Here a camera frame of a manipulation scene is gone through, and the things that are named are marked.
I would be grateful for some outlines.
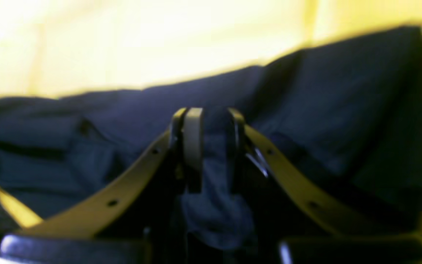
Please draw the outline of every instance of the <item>dark blue fabric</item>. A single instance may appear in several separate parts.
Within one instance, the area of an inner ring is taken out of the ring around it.
[[[236,107],[307,177],[365,210],[413,217],[422,202],[422,35],[400,27],[300,50],[265,67],[144,91],[0,99],[0,186],[42,217],[104,187],[181,107],[206,112],[204,190],[180,202],[189,232],[219,249],[253,239],[229,195],[222,107]],[[379,207],[372,209],[372,202]]]

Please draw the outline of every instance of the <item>strap hole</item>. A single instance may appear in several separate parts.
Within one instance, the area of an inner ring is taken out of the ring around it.
[[[308,202],[308,205],[312,209],[319,209],[320,208],[320,205],[317,204],[316,202],[313,202],[313,201]]]
[[[107,203],[107,206],[108,207],[113,207],[113,206],[115,206],[117,204],[118,204],[118,200],[117,199],[113,199],[113,200],[111,200],[110,202]]]

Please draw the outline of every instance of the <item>black plastic piece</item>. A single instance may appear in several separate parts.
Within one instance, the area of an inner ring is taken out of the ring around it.
[[[191,108],[183,120],[183,164],[189,193],[201,192],[203,169],[203,109]]]
[[[170,122],[169,132],[169,150],[177,157],[183,155],[183,120],[185,119],[187,109],[179,109],[173,116]]]
[[[281,264],[405,264],[422,261],[422,243],[412,234],[345,238],[293,237],[284,239],[279,251]]]
[[[232,193],[238,193],[244,180],[243,161],[245,159],[245,118],[235,110],[229,109],[230,124],[226,126],[226,155],[228,178],[232,179]]]
[[[145,241],[52,239],[8,235],[0,257],[20,263],[49,264],[145,264],[151,246]]]

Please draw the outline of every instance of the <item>navy cloth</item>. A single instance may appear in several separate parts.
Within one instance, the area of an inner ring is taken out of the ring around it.
[[[204,189],[179,203],[205,244],[253,238],[251,209],[229,194],[223,107],[236,107],[307,177],[361,210],[408,218],[422,206],[422,34],[419,27],[304,49],[265,67],[59,100],[0,99],[0,186],[42,217],[105,187],[181,107],[205,116]],[[374,201],[380,201],[372,208]]]

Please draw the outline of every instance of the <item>bright background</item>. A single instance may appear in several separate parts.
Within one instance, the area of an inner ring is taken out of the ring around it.
[[[422,0],[0,0],[0,97],[142,89],[419,22]]]

